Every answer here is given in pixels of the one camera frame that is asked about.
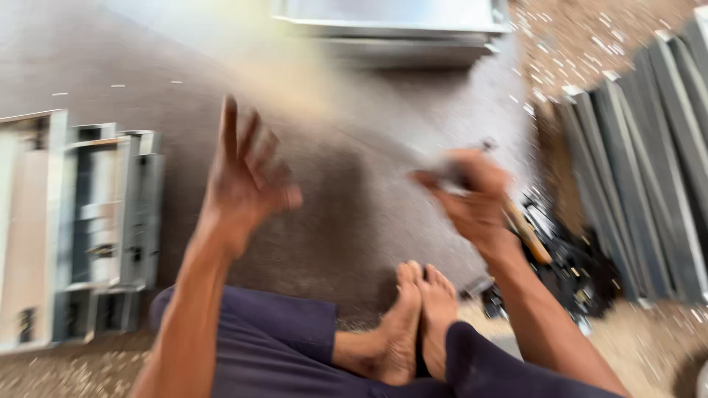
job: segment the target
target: dirt floor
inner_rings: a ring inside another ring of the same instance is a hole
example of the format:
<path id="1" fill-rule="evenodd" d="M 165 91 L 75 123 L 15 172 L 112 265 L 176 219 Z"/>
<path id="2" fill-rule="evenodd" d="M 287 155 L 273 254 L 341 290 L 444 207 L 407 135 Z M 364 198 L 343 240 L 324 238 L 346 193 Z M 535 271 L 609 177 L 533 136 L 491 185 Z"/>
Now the dirt floor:
<path id="1" fill-rule="evenodd" d="M 693 0 L 512 4 L 515 34 L 523 44 L 516 72 L 527 82 L 525 102 L 547 120 L 546 96 L 567 84 L 589 87 L 602 70 L 632 67 L 633 48 L 649 41 L 656 29 L 679 28 L 698 5 Z M 549 190 L 558 198 L 558 213 L 577 231 L 582 214 L 561 133 L 553 120 L 542 127 L 542 152 L 552 155 L 544 157 Z M 511 332 L 506 321 L 484 319 L 476 302 L 462 305 L 459 315 L 483 334 Z M 620 302 L 592 324 L 591 341 L 635 397 L 694 396 L 697 369 L 708 358 L 707 308 L 659 304 L 641 309 Z M 152 336 L 140 333 L 0 358 L 0 397 L 125 397 L 151 344 Z"/>

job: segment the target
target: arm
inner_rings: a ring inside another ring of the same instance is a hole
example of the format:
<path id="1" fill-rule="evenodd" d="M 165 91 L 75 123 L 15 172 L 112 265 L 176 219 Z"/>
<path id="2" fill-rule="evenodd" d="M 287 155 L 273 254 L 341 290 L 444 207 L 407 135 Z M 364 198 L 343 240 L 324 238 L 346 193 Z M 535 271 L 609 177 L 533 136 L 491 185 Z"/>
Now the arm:
<path id="1" fill-rule="evenodd" d="M 251 231 L 270 213 L 297 207 L 297 186 L 285 183 L 284 167 L 268 181 L 263 166 L 277 140 L 253 156 L 257 113 L 236 144 L 236 103 L 224 97 L 219 145 L 199 223 L 187 247 L 175 292 L 162 319 L 149 360 L 131 392 L 134 398 L 209 397 L 216 366 L 216 341 L 224 280 Z"/>
<path id="2" fill-rule="evenodd" d="M 415 177 L 438 198 L 459 233 L 489 264 L 524 359 L 628 397 L 610 366 L 533 273 L 517 237 L 504 227 L 506 173 L 488 163 L 480 151 L 459 150 L 451 155 L 464 169 L 473 193 L 464 197 L 446 193 L 430 173 L 418 172 Z"/>

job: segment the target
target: wooden handle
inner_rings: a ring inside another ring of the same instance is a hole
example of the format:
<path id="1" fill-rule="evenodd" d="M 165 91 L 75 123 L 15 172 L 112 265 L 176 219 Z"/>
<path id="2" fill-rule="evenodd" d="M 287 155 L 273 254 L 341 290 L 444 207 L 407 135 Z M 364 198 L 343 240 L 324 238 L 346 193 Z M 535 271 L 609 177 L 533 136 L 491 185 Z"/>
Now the wooden handle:
<path id="1" fill-rule="evenodd" d="M 516 207 L 516 204 L 508 196 L 504 198 L 504 212 L 521 236 L 521 240 L 531 250 L 533 258 L 541 264 L 550 264 L 553 261 L 551 255 L 543 247 L 543 244 L 534 233 L 533 227 L 524 218 L 524 214 L 521 213 L 521 210 Z"/>

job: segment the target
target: foot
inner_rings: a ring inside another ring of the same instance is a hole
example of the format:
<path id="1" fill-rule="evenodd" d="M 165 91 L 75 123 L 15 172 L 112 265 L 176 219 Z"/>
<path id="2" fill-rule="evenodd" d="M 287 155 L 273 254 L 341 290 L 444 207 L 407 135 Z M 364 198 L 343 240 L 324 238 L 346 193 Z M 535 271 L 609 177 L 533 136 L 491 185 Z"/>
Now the foot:
<path id="1" fill-rule="evenodd" d="M 432 264 L 426 266 L 425 279 L 420 276 L 416 285 L 423 298 L 421 336 L 423 360 L 435 379 L 445 381 L 445 335 L 447 328 L 457 321 L 455 287 Z"/>
<path id="2" fill-rule="evenodd" d="M 405 385 L 416 376 L 416 336 L 421 315 L 421 292 L 416 280 L 423 271 L 415 261 L 399 264 L 394 306 L 381 319 L 374 332 L 386 342 L 386 351 L 377 367 L 377 380 L 388 385 Z"/>

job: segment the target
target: person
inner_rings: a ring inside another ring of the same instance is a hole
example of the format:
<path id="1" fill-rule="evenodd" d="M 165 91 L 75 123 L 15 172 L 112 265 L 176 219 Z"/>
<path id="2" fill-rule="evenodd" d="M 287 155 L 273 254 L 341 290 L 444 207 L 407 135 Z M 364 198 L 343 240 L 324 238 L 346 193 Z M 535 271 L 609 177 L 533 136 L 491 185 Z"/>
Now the person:
<path id="1" fill-rule="evenodd" d="M 457 321 L 455 289 L 430 264 L 398 266 L 396 302 L 365 333 L 336 331 L 334 304 L 225 287 L 229 264 L 245 252 L 253 229 L 302 202 L 287 167 L 264 173 L 278 142 L 273 133 L 255 154 L 258 114 L 248 117 L 240 140 L 236 117 L 235 100 L 224 97 L 198 225 L 176 284 L 152 305 L 159 333 L 134 398 L 629 396 L 504 228 L 508 177 L 479 151 L 450 154 L 474 186 L 466 196 L 439 189 L 433 174 L 413 178 L 489 264 L 525 362 Z"/>

